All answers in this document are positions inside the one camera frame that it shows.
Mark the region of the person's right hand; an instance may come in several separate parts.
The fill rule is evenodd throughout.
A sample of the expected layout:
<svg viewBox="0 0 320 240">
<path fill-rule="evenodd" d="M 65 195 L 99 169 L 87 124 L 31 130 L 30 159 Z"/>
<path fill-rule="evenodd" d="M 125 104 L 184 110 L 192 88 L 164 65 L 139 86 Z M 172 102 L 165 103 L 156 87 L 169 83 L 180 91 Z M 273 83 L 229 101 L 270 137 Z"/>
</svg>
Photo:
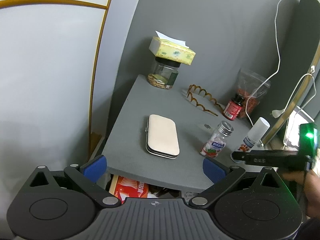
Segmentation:
<svg viewBox="0 0 320 240">
<path fill-rule="evenodd" d="M 302 171 L 284 172 L 281 177 L 303 186 L 307 199 L 306 215 L 310 218 L 319 218 L 319 176 L 310 170 L 308 173 Z"/>
</svg>

